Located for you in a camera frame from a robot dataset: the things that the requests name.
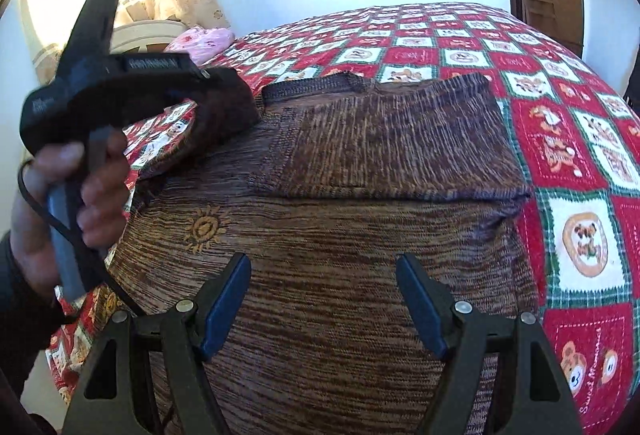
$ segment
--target white headboard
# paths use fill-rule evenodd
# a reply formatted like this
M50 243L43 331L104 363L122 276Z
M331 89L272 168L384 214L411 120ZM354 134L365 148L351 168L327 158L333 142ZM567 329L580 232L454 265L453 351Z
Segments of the white headboard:
M184 23L171 20L144 20L129 23L113 30L111 52L128 52L137 49L146 52L149 45L167 46L182 34Z

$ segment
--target sleeve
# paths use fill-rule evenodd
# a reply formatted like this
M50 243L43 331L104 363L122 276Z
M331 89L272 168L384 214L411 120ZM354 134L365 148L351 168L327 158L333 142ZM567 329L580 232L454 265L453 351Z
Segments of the sleeve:
M38 352L63 322L60 304L45 303L27 285L5 234L0 241L0 369L18 397Z

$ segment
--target black cable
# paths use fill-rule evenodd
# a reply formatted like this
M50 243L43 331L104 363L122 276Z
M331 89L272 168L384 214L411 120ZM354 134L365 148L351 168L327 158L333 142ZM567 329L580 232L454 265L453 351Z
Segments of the black cable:
M86 245L84 245L84 241L78 235L75 235L65 224L59 221L55 216L53 216L47 209L42 207L40 203L33 198L29 190L24 184L24 169L28 165L33 163L33 159L28 159L22 163L20 169L18 170L18 190L20 191L20 195L24 198L25 202L30 206L36 214L43 219L44 222L53 227L56 231L62 235L66 241L68 241L71 245L73 245L76 253L79 253L81 256L77 260L77 263L90 264L91 269L100 276L100 278L108 285L108 287L113 290L118 298L127 306L136 316L145 316L145 311L136 303L136 301L129 296L126 290L120 286L116 280L114 280L113 276L107 271L107 268L104 265L104 260L101 260L95 253L89 249Z

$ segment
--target finger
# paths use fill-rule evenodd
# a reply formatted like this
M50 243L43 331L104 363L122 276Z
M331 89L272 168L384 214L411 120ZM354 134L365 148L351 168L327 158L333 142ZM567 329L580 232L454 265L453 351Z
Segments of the finger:
M25 170L24 184L39 202L44 201L50 185L62 182L76 171L84 155L84 145L72 142L66 145L49 144L42 148Z
M92 247L94 249L110 247L118 241L118 238L124 231L125 225L127 225L127 221L122 214L112 216L108 222L104 222L98 227L84 231L82 234L82 240L87 247Z
M129 162L124 155L109 160L93 171L82 184L80 194L85 205L100 201L103 195L124 184L129 174Z
M107 139L107 155L117 157L127 147L127 136L122 130L113 130Z
M124 204L129 200L129 190L123 184L111 192L103 195L91 206L86 206L78 212L78 225L83 231L88 231L103 224L113 215L122 214Z

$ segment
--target bed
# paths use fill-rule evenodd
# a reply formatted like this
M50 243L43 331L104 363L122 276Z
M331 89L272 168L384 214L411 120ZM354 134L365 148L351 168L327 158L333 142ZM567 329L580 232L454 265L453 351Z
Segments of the bed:
M640 379L640 119L588 66L510 14L475 3L307 18L236 40L206 66L235 68L255 97L270 83L340 71L381 82L482 73L534 187L518 230L543 328L585 433L606 433ZM185 101L126 130L132 194L142 168L175 147L193 115ZM47 357L67 401L117 305L106 288L84 303L63 301L80 318L52 338Z

